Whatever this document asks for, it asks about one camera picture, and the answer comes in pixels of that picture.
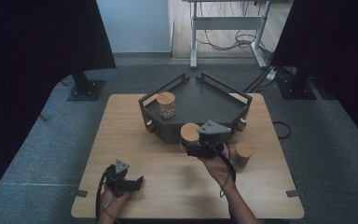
black bracket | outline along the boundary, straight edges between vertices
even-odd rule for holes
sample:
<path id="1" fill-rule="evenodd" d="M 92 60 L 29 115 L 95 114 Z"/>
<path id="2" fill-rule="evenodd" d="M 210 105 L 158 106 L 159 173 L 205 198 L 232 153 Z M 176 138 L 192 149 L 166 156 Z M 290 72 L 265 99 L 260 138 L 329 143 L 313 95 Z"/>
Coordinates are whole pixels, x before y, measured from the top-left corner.
<path id="1" fill-rule="evenodd" d="M 97 101 L 103 88 L 104 80 L 88 80 L 83 71 L 74 72 L 75 86 L 67 101 Z"/>
<path id="2" fill-rule="evenodd" d="M 105 171 L 106 186 L 112 192 L 120 197 L 124 191 L 136 191 L 141 188 L 144 177 L 141 176 L 137 180 L 126 180 L 124 178 L 130 166 L 123 161 L 116 160 L 116 164 L 111 164 Z"/>
<path id="3" fill-rule="evenodd" d="M 297 100 L 315 100 L 312 89 L 308 83 L 301 87 L 297 87 L 291 80 L 284 77 L 277 77 L 279 89 L 283 99 L 297 99 Z"/>

desk leg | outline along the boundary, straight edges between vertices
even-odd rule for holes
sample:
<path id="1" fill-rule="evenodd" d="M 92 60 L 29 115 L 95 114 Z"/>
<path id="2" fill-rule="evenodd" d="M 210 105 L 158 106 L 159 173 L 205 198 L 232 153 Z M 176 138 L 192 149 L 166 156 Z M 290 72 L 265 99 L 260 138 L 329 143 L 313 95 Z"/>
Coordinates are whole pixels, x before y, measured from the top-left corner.
<path id="1" fill-rule="evenodd" d="M 263 52 L 261 51 L 261 49 L 258 46 L 260 45 L 261 36 L 263 35 L 264 27 L 266 26 L 267 18 L 268 18 L 268 15 L 269 15 L 269 7 L 270 7 L 270 5 L 271 5 L 270 1 L 267 1 L 266 8 L 264 9 L 263 20 L 261 21 L 260 29 L 258 29 L 258 31 L 257 31 L 255 41 L 251 44 L 251 47 L 252 47 L 252 50 L 254 52 L 255 58 L 257 59 L 258 66 L 260 68 L 266 68 L 267 67 L 266 62 L 264 62 L 264 59 L 263 59 Z"/>
<path id="2" fill-rule="evenodd" d="M 191 50 L 190 50 L 190 68 L 197 68 L 197 2 L 193 3 L 193 34 L 191 39 Z"/>

cylindrical wooden block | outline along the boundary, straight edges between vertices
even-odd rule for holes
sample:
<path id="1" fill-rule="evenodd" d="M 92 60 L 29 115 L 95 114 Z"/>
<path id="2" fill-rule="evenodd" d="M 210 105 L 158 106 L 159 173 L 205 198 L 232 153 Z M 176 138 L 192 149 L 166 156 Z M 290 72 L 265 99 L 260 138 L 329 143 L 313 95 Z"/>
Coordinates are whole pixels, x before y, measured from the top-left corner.
<path id="1" fill-rule="evenodd" d="M 255 154 L 252 145 L 249 142 L 239 142 L 235 146 L 235 152 L 232 157 L 238 168 L 245 168 L 249 159 Z"/>
<path id="2" fill-rule="evenodd" d="M 186 152 L 185 145 L 188 143 L 198 143 L 199 142 L 199 133 L 197 132 L 197 129 L 200 126 L 195 123 L 187 123 L 182 126 L 180 130 L 180 148 Z"/>
<path id="3" fill-rule="evenodd" d="M 175 95 L 172 92 L 162 92 L 157 97 L 159 114 L 165 119 L 171 119 L 175 115 Z"/>

white wall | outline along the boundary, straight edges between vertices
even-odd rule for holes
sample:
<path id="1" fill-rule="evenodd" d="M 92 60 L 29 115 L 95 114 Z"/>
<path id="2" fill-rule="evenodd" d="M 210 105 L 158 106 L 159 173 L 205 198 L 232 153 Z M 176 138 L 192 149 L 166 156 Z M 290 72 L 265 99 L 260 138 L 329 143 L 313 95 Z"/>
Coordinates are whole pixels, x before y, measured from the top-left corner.
<path id="1" fill-rule="evenodd" d="M 171 52 L 172 25 L 167 0 L 97 3 L 114 53 Z"/>

gray floor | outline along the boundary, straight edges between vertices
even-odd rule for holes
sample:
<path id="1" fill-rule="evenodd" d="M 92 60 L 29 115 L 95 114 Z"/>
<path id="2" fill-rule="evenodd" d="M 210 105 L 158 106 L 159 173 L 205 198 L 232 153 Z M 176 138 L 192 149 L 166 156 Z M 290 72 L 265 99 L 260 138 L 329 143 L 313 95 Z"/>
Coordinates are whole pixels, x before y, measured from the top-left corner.
<path id="1" fill-rule="evenodd" d="M 205 61 L 197 70 L 189 69 L 188 60 L 164 57 L 117 57 L 117 64 L 87 72 L 89 79 L 106 81 L 96 102 L 66 101 L 71 77 L 64 80 L 68 86 L 57 84 L 42 111 L 47 121 L 36 121 L 0 181 L 0 223 L 94 223 L 71 216 L 73 191 L 111 94 L 148 93 L 183 72 L 193 77 L 200 71 L 242 91 L 262 72 L 252 59 Z M 272 120 L 291 128 L 281 146 L 305 210 L 291 223 L 358 223 L 358 129 L 340 103 L 317 91 L 314 101 L 283 100 L 275 82 L 260 93 Z M 276 131 L 287 134 L 281 126 Z"/>

